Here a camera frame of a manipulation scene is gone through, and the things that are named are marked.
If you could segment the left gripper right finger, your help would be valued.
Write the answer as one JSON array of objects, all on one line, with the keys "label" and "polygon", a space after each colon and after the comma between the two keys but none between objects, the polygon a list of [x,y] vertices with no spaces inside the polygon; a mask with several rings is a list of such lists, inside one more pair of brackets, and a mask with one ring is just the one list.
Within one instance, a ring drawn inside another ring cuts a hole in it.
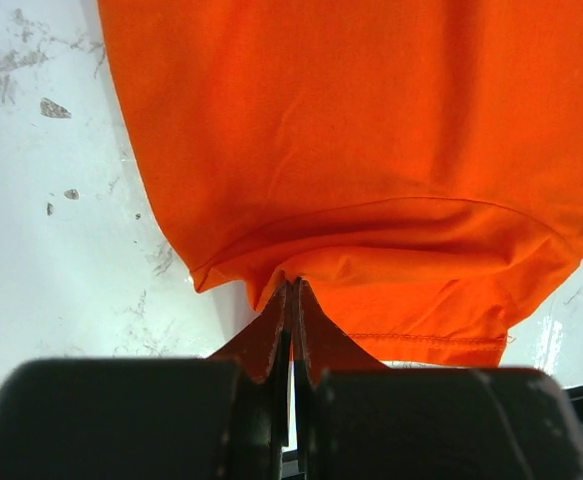
[{"label": "left gripper right finger", "polygon": [[374,358],[323,311],[308,281],[297,279],[292,293],[292,343],[299,466],[316,477],[318,413],[315,401],[324,375],[332,372],[383,371]]}]

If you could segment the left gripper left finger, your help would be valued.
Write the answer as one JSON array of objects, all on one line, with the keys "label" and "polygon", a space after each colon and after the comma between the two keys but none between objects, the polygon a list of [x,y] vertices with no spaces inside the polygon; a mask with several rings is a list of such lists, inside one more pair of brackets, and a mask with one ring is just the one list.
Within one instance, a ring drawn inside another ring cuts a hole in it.
[{"label": "left gripper left finger", "polygon": [[292,287],[281,283],[262,311],[211,355],[238,368],[226,434],[226,479],[279,479],[289,435]]}]

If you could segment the orange t-shirt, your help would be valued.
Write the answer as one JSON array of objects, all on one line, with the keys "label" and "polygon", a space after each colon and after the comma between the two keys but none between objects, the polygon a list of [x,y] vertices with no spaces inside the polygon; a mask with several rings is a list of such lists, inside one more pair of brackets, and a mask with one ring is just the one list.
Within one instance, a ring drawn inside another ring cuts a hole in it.
[{"label": "orange t-shirt", "polygon": [[203,292],[306,279],[380,360],[494,366],[583,261],[583,1],[102,1]]}]

